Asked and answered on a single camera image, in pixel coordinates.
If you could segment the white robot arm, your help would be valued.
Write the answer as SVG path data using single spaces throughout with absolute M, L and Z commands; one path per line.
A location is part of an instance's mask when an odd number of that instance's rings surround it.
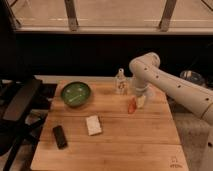
M 213 90 L 168 74 L 159 66 L 160 58 L 154 52 L 136 57 L 129 63 L 134 94 L 142 96 L 151 83 L 197 117 L 213 125 Z

